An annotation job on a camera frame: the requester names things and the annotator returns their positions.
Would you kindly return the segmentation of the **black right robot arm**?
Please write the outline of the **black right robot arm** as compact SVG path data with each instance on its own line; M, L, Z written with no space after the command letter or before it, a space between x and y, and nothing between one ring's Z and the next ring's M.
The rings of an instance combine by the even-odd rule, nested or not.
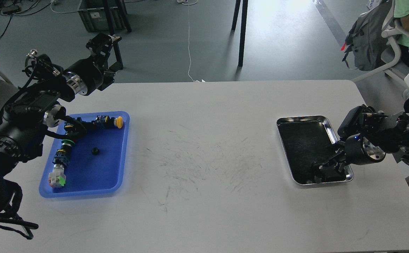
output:
M337 133L339 140L328 146L335 155L309 168L317 183L339 181L347 165L381 162L386 154L397 154L399 161L409 165L409 114L405 112L387 116L360 105L349 111Z

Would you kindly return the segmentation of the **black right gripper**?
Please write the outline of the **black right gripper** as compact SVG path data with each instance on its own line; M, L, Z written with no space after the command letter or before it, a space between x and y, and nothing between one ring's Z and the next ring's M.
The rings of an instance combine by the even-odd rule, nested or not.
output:
M324 165L322 162L313 162L313 174L315 183L328 183L345 181L346 164L366 165L381 162L386 157L386 152L372 144L363 136L350 136L344 141L336 141L327 145L331 151L329 160L345 160L335 164Z

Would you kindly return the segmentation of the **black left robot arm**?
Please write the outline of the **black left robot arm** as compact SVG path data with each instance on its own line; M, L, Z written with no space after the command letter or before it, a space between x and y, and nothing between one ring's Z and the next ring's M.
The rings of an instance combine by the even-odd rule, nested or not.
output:
M19 162L27 162L42 155L45 136L61 140L54 155L54 169L49 173L49 185L65 185L65 168L77 139L95 129L121 128L122 117L99 115L91 122L66 115L58 99L71 102L77 94L89 96L93 91L103 91L114 82L114 76L123 68L116 62L108 65L110 51L121 37L99 33L90 39L86 48L90 56L75 62L67 69L53 64L49 56L38 55L33 49L26 57L23 72L29 77L0 110L0 229L13 231L6 224L23 227L18 231L28 240L33 239L36 223L26 222L18 215L22 201L21 187L6 180Z

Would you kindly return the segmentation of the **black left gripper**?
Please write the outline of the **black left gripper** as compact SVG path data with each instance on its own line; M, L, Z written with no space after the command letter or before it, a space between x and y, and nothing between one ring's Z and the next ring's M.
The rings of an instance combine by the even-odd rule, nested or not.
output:
M93 59L81 59L63 73L74 95L89 96L93 91L103 91L114 83L114 77L123 69L123 64L117 61L109 66L108 59L113 46L121 40L121 36L116 34L98 33L86 43Z

